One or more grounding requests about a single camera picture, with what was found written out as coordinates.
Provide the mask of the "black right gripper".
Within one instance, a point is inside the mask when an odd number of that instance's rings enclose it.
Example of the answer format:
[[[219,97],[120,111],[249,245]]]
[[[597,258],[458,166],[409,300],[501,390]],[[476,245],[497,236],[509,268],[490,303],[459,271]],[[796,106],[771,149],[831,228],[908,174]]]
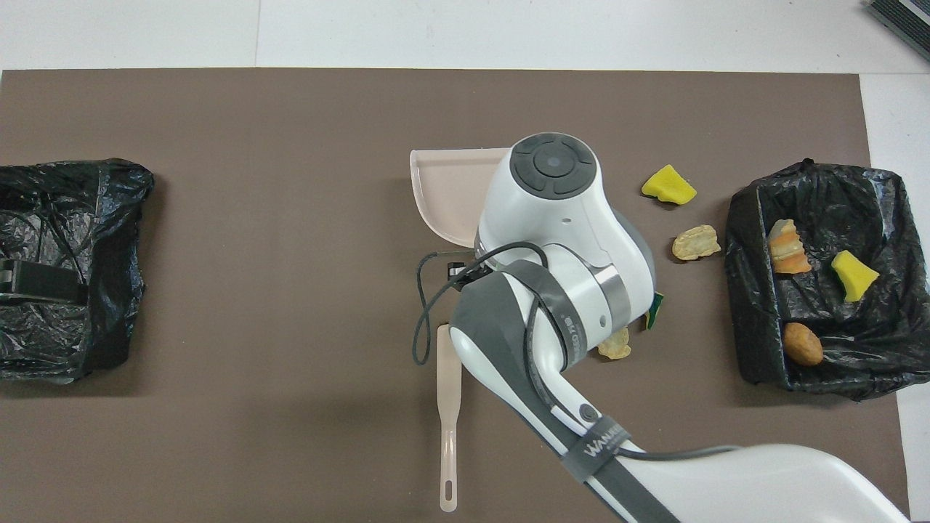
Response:
[[[452,287],[464,287],[488,274],[488,266],[476,259],[471,264],[464,261],[452,261],[446,264],[446,281]]]

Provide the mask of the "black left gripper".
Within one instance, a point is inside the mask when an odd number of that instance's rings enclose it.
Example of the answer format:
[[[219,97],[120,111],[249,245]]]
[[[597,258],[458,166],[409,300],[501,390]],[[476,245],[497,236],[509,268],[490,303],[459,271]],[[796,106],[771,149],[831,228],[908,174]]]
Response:
[[[1,302],[80,304],[79,271],[25,259],[1,259]]]

